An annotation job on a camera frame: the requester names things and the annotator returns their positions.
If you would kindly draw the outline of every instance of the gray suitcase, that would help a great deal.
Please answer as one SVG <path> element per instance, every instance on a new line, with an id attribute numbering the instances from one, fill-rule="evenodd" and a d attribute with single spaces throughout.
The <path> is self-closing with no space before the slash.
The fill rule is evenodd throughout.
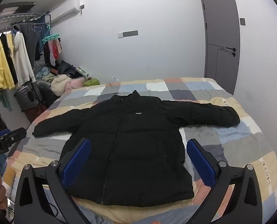
<path id="1" fill-rule="evenodd" d="M 20 88 L 14 94 L 14 97 L 16 98 L 22 111 L 35 108 L 42 102 L 42 96 L 36 82 L 28 83 Z"/>

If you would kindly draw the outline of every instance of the clothes drying rack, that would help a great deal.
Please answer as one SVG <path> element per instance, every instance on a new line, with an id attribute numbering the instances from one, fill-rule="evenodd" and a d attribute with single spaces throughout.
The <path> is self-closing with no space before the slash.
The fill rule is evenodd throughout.
<path id="1" fill-rule="evenodd" d="M 19 23 L 34 22 L 34 25 L 50 24 L 36 23 L 37 19 L 41 18 L 42 16 L 49 16 L 49 21 L 51 21 L 51 15 L 45 13 L 15 13 L 0 16 L 0 33 L 11 30 L 13 25 Z"/>

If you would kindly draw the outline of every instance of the pile of clothes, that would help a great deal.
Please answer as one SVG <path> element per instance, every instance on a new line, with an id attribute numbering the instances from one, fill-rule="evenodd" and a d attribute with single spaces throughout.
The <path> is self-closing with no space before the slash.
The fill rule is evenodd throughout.
<path id="1" fill-rule="evenodd" d="M 53 68 L 48 66 L 43 52 L 41 58 L 35 61 L 34 73 L 37 85 L 43 98 L 43 104 L 48 108 L 64 92 L 82 87 L 87 80 L 79 74 L 73 65 L 62 61 Z"/>

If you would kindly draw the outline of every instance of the jacket collar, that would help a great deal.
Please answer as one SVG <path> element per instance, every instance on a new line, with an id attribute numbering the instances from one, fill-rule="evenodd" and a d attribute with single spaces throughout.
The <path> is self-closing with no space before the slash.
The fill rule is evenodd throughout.
<path id="1" fill-rule="evenodd" d="M 119 96 L 119 95 L 114 95 L 111 97 L 110 101 L 112 102 L 118 102 L 118 101 L 123 101 L 123 100 L 135 100 L 140 97 L 140 94 L 134 90 L 133 93 L 129 94 L 128 96 Z"/>

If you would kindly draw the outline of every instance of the green hanger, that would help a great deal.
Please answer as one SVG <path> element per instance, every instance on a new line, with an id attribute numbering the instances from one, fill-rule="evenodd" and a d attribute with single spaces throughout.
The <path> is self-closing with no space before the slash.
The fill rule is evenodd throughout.
<path id="1" fill-rule="evenodd" d="M 49 30 L 51 29 L 51 26 L 48 25 L 47 27 L 48 27 L 48 31 L 47 31 L 47 34 L 48 34 Z M 55 34 L 55 35 L 50 35 L 50 36 L 45 36 L 45 38 L 44 38 L 42 41 L 43 41 L 43 43 L 45 43 L 45 42 L 47 42 L 47 41 L 49 41 L 49 40 L 56 39 L 56 38 L 58 38 L 59 36 L 60 36 L 60 35 L 57 35 L 57 34 Z"/>

